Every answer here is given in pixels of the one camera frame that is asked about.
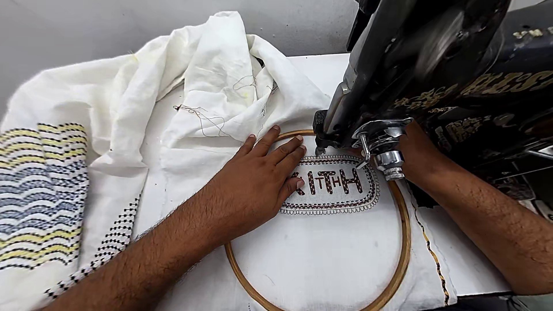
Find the wooden embroidery hoop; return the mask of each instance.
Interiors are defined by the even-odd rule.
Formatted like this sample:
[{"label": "wooden embroidery hoop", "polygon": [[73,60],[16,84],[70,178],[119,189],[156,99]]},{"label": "wooden embroidery hoop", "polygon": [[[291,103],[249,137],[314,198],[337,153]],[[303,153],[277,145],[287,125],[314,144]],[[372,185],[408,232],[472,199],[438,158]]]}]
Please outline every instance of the wooden embroidery hoop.
[{"label": "wooden embroidery hoop", "polygon": [[[314,136],[315,133],[311,129],[283,133],[277,137],[275,142],[297,135]],[[390,283],[388,283],[384,291],[382,291],[382,293],[370,305],[364,307],[363,309],[361,309],[361,311],[375,311],[382,309],[398,290],[399,285],[401,284],[401,282],[403,281],[403,277],[405,276],[405,272],[407,271],[407,266],[409,265],[409,257],[411,254],[411,224],[409,222],[409,212],[407,211],[405,200],[403,199],[403,195],[401,194],[397,183],[394,181],[390,181],[388,182],[388,187],[390,187],[392,196],[394,197],[394,201],[396,203],[396,206],[398,207],[399,215],[401,218],[401,253],[399,255],[398,266],[395,269]],[[250,297],[252,297],[268,311],[284,311],[265,299],[265,297],[258,293],[255,288],[253,288],[253,286],[248,282],[248,280],[240,270],[238,263],[236,262],[236,258],[234,257],[232,245],[230,242],[225,244],[225,251],[227,253],[228,261],[231,264],[232,271],[234,271],[236,278],[238,278],[238,281],[246,290],[246,292],[250,295]]]}]

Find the black sewing machine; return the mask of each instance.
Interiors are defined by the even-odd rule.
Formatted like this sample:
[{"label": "black sewing machine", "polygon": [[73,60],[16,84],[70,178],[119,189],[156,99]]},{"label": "black sewing machine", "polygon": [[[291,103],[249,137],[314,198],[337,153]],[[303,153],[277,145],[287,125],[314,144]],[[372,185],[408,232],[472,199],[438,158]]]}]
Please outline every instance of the black sewing machine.
[{"label": "black sewing machine", "polygon": [[362,147],[387,180],[417,120],[451,159],[516,199],[553,167],[553,0],[358,0],[344,80],[313,122],[317,154]]}]

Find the white cloth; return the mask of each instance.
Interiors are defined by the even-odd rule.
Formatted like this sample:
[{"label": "white cloth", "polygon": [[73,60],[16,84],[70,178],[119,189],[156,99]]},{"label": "white cloth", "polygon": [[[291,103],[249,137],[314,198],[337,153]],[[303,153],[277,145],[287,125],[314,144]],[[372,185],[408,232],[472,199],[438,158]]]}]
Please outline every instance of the white cloth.
[{"label": "white cloth", "polygon": [[[250,133],[260,137],[276,123],[283,132],[309,128],[315,111],[330,101],[268,42],[246,35],[236,12],[175,30],[132,55],[37,75],[12,97],[1,127],[0,309],[44,305],[129,243],[147,174],[139,151],[144,130],[156,100],[183,80],[183,102],[162,137],[166,212],[205,185]],[[22,174],[29,176],[23,180]],[[25,184],[37,180],[46,183]],[[368,183],[367,177],[362,187]],[[353,193],[355,186],[348,186]],[[412,208],[410,213],[410,268],[386,306],[390,310],[444,304],[436,262]],[[278,306],[357,309],[388,283],[399,255],[399,228],[381,182],[378,197],[359,211],[279,214],[233,243],[252,285]],[[434,251],[453,303],[447,268]],[[261,310],[218,248],[159,308],[246,307]]]},{"label": "white cloth", "polygon": [[148,171],[144,130],[202,32],[45,70],[12,96],[0,138],[1,310],[41,307],[129,243]]},{"label": "white cloth", "polygon": [[[176,104],[180,109],[162,135],[166,214],[202,188],[250,133],[261,137],[274,124],[282,132],[309,129],[315,111],[329,105],[330,99],[284,55],[262,38],[246,35],[239,16],[229,16],[233,18],[224,24],[215,18],[207,22],[213,33],[200,39],[198,55],[192,57],[185,73],[184,97]],[[261,70],[256,58],[264,64]],[[278,88],[271,91],[273,80]],[[312,137],[306,137],[305,144],[309,152],[314,150]],[[328,157],[333,160],[347,158],[338,151],[332,154],[329,151]],[[296,170],[307,183],[304,195],[293,194],[274,219],[234,240],[237,262],[253,287],[282,309],[361,309],[388,284],[399,258],[401,227],[390,191],[380,172],[370,169],[359,177],[365,192],[356,192],[357,185],[351,182],[350,193],[345,195],[337,188],[339,172],[342,169],[346,179],[353,179],[352,163],[310,164],[306,159],[304,164]],[[317,195],[313,196],[310,170],[314,178],[320,178],[314,180]],[[329,170],[334,175],[325,173]],[[328,190],[325,175],[331,183]],[[371,179],[378,192],[369,197]],[[402,190],[413,230],[411,261],[404,282],[385,309],[443,306],[446,294],[422,234],[424,224],[417,223],[409,193],[403,185]],[[362,201],[365,195],[366,201],[359,206],[337,207],[343,199],[351,203]],[[324,203],[334,207],[305,208]],[[452,304],[456,296],[447,267],[439,252],[433,251]],[[220,247],[189,271],[158,309],[263,308],[238,283]]]}]

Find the embroidered logo patch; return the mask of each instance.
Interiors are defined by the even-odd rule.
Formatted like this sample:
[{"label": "embroidered logo patch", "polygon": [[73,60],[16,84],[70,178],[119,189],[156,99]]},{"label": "embroidered logo patch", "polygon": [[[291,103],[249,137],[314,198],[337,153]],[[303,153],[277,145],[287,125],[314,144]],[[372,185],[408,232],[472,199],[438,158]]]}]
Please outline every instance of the embroidered logo patch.
[{"label": "embroidered logo patch", "polygon": [[304,157],[292,177],[305,181],[282,205],[283,214],[321,215],[372,208],[380,196],[376,172],[370,165],[356,170],[361,159],[343,154]]}]

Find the patterned fabric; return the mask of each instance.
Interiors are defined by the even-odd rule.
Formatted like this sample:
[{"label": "patterned fabric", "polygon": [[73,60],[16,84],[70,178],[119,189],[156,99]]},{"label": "patterned fabric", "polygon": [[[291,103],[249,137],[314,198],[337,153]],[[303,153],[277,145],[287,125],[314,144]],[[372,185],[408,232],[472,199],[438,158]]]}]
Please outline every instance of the patterned fabric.
[{"label": "patterned fabric", "polygon": [[71,286],[77,284],[92,271],[103,266],[129,245],[131,242],[134,218],[138,209],[138,202],[139,198],[136,198],[133,203],[129,203],[129,207],[123,209],[123,214],[120,214],[118,217],[119,219],[109,228],[109,233],[107,233],[102,240],[102,246],[99,247],[97,253],[94,254],[94,257],[98,259],[75,272],[68,279],[58,282],[55,287],[49,288],[44,292],[50,299],[55,299],[63,294],[66,290],[71,288]]},{"label": "patterned fabric", "polygon": [[85,129],[74,123],[0,135],[0,270],[77,258],[86,143]]}]

